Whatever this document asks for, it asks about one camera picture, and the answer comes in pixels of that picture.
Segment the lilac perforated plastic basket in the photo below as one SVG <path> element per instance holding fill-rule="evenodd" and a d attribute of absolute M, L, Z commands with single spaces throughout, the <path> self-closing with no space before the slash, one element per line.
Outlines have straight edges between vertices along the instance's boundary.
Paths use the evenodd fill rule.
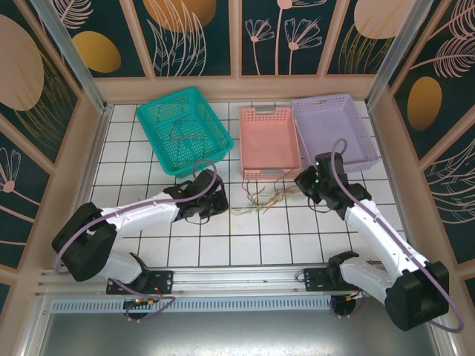
<path fill-rule="evenodd" d="M 339 139 L 347 142 L 338 145 L 345 172 L 366 171 L 379 161 L 375 145 L 350 95 L 294 99 L 291 108 L 305 166 L 314 165 L 315 156 L 329 153 Z"/>

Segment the aluminium corner post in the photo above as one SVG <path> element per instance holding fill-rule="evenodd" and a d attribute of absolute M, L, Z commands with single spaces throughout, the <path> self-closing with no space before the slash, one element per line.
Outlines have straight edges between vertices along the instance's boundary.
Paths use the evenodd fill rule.
<path fill-rule="evenodd" d="M 94 83 L 91 72 L 79 54 L 68 30 L 79 30 L 93 13 L 92 0 L 28 0 L 38 19 L 70 65 L 94 106 L 105 112 L 106 101 Z"/>
<path fill-rule="evenodd" d="M 375 79 L 366 95 L 364 102 L 368 111 L 373 109 L 384 89 L 395 72 L 403 55 L 409 48 L 419 28 L 427 18 L 433 0 L 415 0 L 402 26 L 396 34 L 387 54 L 385 55 Z"/>

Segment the grey metal sheet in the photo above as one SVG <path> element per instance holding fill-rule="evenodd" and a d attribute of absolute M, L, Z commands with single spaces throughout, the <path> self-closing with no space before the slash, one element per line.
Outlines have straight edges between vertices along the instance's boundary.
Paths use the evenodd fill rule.
<path fill-rule="evenodd" d="M 454 336 L 429 326 L 398 330 L 367 298 L 350 316 L 327 310 L 53 314 L 36 300 L 15 356 L 464 356 Z"/>

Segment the aluminium side rail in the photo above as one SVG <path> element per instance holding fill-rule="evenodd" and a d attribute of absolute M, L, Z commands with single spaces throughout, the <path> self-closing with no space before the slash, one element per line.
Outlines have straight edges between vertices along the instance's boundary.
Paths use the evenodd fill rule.
<path fill-rule="evenodd" d="M 84 113 L 68 129 L 55 174 L 53 202 L 56 212 L 51 217 L 52 238 L 56 238 L 76 209 L 91 197 L 112 111 L 113 107 L 108 105 L 95 116 Z"/>
<path fill-rule="evenodd" d="M 396 195 L 396 204 L 402 214 L 402 225 L 407 239 L 415 247 L 419 247 L 417 226 L 412 213 L 411 204 L 414 198 L 415 165 L 413 150 L 409 148 L 408 136 L 404 132 L 401 116 L 393 104 L 378 103 L 368 108 L 376 133 L 385 168 L 388 170 L 390 184 Z"/>

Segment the pink perforated plastic basket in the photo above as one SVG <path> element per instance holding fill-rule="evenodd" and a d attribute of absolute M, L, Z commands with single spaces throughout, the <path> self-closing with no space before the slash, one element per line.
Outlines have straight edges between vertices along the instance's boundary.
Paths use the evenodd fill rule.
<path fill-rule="evenodd" d="M 293 180 L 300 174 L 301 152 L 290 107 L 240 110 L 240 160 L 245 180 Z"/>

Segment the teal perforated plastic basket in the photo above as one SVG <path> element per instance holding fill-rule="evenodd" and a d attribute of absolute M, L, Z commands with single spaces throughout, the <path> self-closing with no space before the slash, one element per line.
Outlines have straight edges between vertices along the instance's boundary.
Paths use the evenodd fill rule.
<path fill-rule="evenodd" d="M 183 178 L 193 169 L 217 163 L 234 143 L 197 88 L 186 88 L 137 109 L 137 118 L 162 169 Z"/>

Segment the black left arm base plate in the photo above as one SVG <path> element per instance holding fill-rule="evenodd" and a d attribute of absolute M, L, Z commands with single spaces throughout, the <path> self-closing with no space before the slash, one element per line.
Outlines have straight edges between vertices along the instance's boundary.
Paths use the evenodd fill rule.
<path fill-rule="evenodd" d="M 161 295 L 170 294 L 174 282 L 174 272 L 170 270 L 151 270 L 141 274 L 134 282 L 125 286 L 140 294 Z M 105 293 L 108 295 L 131 294 L 112 279 L 108 280 Z"/>

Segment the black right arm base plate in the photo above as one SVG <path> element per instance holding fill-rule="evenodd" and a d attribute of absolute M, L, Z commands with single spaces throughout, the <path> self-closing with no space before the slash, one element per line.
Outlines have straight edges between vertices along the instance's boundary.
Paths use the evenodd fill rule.
<path fill-rule="evenodd" d="M 304 285 L 307 292 L 343 291 L 344 286 L 334 283 L 327 268 L 305 268 Z"/>

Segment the aluminium mounting rail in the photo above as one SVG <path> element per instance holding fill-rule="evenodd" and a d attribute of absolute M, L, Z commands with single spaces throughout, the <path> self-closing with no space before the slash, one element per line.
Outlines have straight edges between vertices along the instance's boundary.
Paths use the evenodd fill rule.
<path fill-rule="evenodd" d="M 305 268 L 324 268 L 325 263 L 281 266 L 225 266 L 190 268 L 153 268 L 174 272 L 170 294 L 164 297 L 247 297 L 269 295 L 304 295 Z M 95 276 L 76 282 L 70 275 L 58 275 L 51 270 L 40 274 L 34 295 L 38 298 L 127 297 L 128 294 L 105 293 L 108 279 Z"/>

